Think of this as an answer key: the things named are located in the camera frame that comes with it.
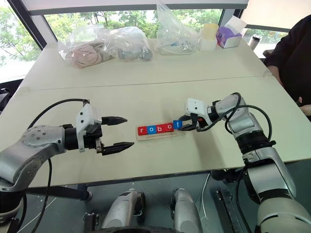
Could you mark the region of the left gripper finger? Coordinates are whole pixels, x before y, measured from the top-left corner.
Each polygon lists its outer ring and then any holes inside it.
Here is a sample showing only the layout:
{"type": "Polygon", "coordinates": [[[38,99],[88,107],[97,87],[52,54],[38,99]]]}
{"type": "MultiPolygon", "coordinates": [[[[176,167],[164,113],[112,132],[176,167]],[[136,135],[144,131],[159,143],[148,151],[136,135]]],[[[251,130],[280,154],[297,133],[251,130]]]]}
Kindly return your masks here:
{"type": "Polygon", "coordinates": [[[119,116],[104,116],[102,117],[102,125],[108,125],[108,126],[112,126],[112,125],[119,125],[122,123],[127,122],[127,119],[123,118],[123,117],[119,117],[119,116]]]}
{"type": "Polygon", "coordinates": [[[126,150],[128,148],[130,148],[131,146],[134,145],[134,142],[119,142],[119,143],[114,143],[112,146],[104,146],[103,144],[101,144],[102,147],[102,155],[110,155],[110,154],[115,154],[115,153],[119,153],[123,150],[126,150]]]}

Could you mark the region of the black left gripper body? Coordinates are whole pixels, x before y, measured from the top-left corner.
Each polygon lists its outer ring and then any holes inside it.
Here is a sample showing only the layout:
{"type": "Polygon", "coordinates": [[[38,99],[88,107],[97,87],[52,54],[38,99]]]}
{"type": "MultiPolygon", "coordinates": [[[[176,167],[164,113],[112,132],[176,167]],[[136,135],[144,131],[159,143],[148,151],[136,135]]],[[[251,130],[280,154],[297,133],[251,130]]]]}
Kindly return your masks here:
{"type": "Polygon", "coordinates": [[[96,153],[102,153],[101,137],[103,136],[102,128],[99,126],[94,132],[84,135],[84,146],[86,149],[94,149],[96,153]]]}

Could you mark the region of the person's bare hand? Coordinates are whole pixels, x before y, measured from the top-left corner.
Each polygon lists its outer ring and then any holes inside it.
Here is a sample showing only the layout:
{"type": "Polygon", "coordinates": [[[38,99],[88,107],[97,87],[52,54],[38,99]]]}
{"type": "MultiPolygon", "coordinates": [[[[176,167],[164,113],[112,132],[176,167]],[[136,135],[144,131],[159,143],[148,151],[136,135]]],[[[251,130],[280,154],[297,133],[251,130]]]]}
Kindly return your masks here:
{"type": "Polygon", "coordinates": [[[301,111],[304,113],[304,115],[311,121],[311,105],[303,105],[300,107],[301,111]]]}

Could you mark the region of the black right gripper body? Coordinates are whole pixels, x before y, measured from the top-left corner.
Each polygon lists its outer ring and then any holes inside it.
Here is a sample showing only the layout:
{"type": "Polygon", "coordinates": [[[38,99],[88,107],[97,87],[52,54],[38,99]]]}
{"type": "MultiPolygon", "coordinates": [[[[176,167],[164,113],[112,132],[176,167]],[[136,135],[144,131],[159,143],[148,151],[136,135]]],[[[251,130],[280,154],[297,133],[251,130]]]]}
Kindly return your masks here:
{"type": "Polygon", "coordinates": [[[193,113],[191,113],[190,117],[191,117],[192,125],[195,130],[203,131],[206,128],[207,122],[204,118],[202,118],[201,116],[198,116],[198,114],[193,114],[193,113]]]}

